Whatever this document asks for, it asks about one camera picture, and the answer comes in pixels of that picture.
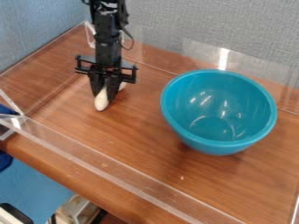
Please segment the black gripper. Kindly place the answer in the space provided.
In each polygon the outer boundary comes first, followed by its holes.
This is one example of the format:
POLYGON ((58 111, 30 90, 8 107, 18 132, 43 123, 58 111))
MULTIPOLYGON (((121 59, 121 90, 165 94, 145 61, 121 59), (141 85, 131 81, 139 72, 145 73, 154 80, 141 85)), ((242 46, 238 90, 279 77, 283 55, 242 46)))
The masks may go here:
POLYGON ((119 91, 121 83, 137 83, 138 66, 121 59, 114 65, 101 65, 92 55, 76 55, 75 67, 80 74, 90 79, 90 86, 94 96, 102 91, 107 79, 107 99, 113 102, 119 91))

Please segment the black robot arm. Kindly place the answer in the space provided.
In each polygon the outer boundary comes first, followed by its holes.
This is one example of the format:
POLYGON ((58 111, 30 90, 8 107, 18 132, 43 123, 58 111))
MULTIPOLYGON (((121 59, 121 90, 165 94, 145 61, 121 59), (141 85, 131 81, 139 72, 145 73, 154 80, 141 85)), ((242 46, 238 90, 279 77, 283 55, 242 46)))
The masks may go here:
POLYGON ((78 55, 76 71, 88 76, 94 96, 107 93, 111 102, 121 84, 137 83, 138 66, 123 60, 122 32, 127 31, 129 13, 126 0, 82 0, 90 7, 91 22, 95 27, 95 54, 78 55))

